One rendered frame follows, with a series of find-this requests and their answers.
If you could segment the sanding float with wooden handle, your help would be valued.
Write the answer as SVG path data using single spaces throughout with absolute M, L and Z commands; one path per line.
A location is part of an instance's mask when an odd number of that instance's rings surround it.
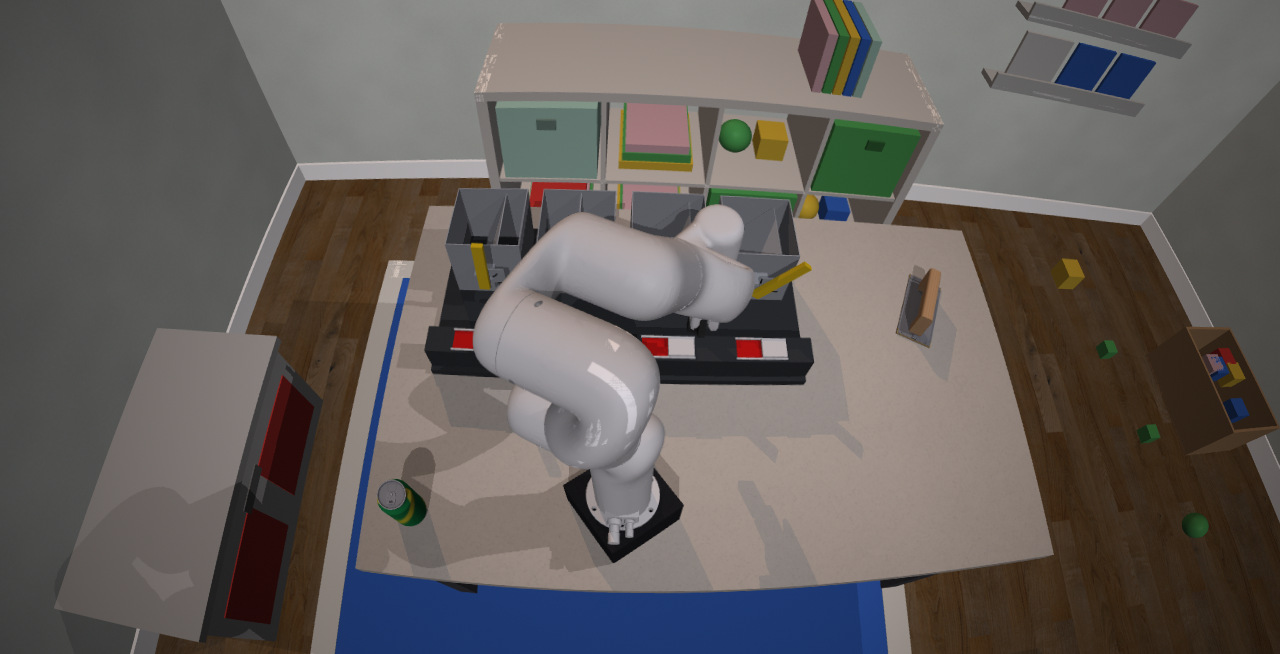
M 936 267 L 929 267 L 924 279 L 918 279 L 918 276 L 911 274 L 909 275 L 908 289 L 897 326 L 899 335 L 910 340 L 916 340 L 916 343 L 928 348 L 931 348 L 934 320 L 940 303 L 940 279 L 941 273 L 936 270 Z

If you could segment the green drink can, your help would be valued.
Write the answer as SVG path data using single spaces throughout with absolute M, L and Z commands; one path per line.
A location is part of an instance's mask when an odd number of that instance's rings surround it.
M 421 523 L 428 512 L 422 497 L 399 477 L 387 480 L 378 488 L 378 506 L 387 516 L 404 526 Z

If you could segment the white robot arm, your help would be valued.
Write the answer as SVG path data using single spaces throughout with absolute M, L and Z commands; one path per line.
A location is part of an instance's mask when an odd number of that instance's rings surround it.
M 590 470 L 588 508 L 611 545 L 620 530 L 634 538 L 660 502 L 652 476 L 666 436 L 652 413 L 660 372 L 643 340 L 556 298 L 571 294 L 637 321 L 676 314 L 730 323 L 755 288 L 753 267 L 736 261 L 742 235 L 728 206 L 700 209 L 673 239 L 573 212 L 529 250 L 475 323 L 477 361 L 515 384 L 509 429 Z

